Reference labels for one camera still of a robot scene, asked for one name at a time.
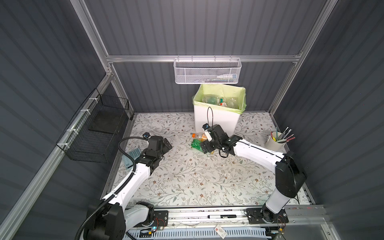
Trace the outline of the orange label orange cap bottle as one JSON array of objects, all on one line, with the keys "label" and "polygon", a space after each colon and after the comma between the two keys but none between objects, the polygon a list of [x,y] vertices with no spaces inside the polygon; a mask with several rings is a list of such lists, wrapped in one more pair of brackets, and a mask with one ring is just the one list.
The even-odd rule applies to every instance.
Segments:
[{"label": "orange label orange cap bottle", "polygon": [[200,142],[204,142],[207,140],[207,136],[204,133],[193,133],[192,138]]}]

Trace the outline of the green soda bottle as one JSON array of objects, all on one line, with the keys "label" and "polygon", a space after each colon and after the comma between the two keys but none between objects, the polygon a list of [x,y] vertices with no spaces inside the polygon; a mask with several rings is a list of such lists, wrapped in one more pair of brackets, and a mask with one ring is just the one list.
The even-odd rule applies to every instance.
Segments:
[{"label": "green soda bottle", "polygon": [[204,95],[202,102],[206,103],[206,104],[221,106],[222,103],[225,102],[225,100],[223,98],[221,98],[219,96],[215,96],[215,95]]},{"label": "green soda bottle", "polygon": [[193,139],[192,143],[191,143],[191,147],[193,149],[196,149],[200,152],[203,152],[202,148],[201,148],[201,141],[200,140],[197,140],[197,139]]}]

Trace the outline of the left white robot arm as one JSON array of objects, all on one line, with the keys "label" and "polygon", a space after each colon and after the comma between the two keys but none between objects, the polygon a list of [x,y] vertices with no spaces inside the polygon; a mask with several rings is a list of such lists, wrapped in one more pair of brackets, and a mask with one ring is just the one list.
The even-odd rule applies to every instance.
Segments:
[{"label": "left white robot arm", "polygon": [[137,159],[118,146],[118,150],[132,161],[132,169],[110,193],[90,204],[87,217],[75,235],[76,240],[121,240],[134,226],[141,223],[148,225],[153,221],[153,205],[141,203],[130,209],[126,207],[173,147],[166,138],[149,133],[140,139],[146,141],[148,146]]}]

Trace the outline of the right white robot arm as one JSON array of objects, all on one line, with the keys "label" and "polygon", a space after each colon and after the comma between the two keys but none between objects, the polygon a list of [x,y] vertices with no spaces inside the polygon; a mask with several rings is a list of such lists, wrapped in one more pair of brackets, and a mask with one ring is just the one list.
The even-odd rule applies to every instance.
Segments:
[{"label": "right white robot arm", "polygon": [[307,176],[296,165],[293,153],[280,153],[254,145],[237,135],[228,136],[218,124],[203,125],[207,139],[200,143],[203,153],[218,150],[219,153],[251,160],[275,174],[275,190],[262,208],[262,213],[275,216],[297,196]]}]

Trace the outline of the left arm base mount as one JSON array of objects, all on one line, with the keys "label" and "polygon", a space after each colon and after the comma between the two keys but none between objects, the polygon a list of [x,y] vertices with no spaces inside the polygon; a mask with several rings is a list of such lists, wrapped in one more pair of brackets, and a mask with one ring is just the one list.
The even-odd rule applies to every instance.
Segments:
[{"label": "left arm base mount", "polygon": [[157,227],[162,230],[164,227],[168,226],[168,218],[169,211],[154,210],[149,213],[149,216],[144,222],[136,224],[134,228]]}]

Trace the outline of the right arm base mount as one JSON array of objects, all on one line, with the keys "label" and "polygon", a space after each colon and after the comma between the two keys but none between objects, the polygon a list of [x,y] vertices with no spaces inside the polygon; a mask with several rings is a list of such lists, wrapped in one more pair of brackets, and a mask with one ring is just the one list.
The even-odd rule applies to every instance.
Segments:
[{"label": "right arm base mount", "polygon": [[289,222],[285,209],[281,209],[275,214],[265,206],[262,206],[261,208],[247,208],[244,214],[250,224],[287,224]]}]

